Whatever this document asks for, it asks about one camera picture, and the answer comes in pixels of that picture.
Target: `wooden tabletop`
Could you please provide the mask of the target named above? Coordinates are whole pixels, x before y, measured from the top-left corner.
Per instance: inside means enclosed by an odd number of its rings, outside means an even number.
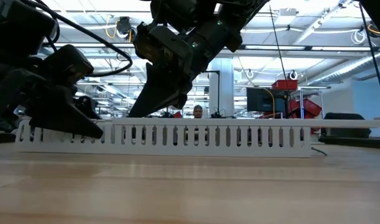
[[[380,223],[380,150],[253,159],[14,153],[0,224]]]

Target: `pillar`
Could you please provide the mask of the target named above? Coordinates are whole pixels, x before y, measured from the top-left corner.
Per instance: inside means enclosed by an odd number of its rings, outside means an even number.
[[[214,59],[209,70],[220,71],[209,73],[209,114],[213,114],[218,107],[218,87],[220,80],[220,114],[234,116],[234,68],[231,58]]]

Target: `computer screen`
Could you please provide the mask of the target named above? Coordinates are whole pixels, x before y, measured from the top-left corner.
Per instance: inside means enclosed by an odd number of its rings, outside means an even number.
[[[274,96],[276,112],[285,111],[284,92],[282,90],[268,90]],[[248,111],[272,112],[272,96],[262,88],[247,88],[247,109]]]

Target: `ceiling duct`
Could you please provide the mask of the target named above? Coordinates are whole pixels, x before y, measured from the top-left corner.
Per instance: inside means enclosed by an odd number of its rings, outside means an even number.
[[[375,55],[376,62],[380,64],[380,53]],[[359,60],[351,60],[333,67],[308,81],[307,85],[318,85],[323,82],[337,82],[356,75],[374,67],[372,56],[363,57]]]

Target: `monitor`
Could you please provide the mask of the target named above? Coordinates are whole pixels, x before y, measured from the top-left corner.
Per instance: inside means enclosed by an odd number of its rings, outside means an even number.
[[[285,112],[284,91],[268,90],[274,96],[276,112]],[[248,111],[273,112],[272,96],[262,88],[247,88],[247,109]]]

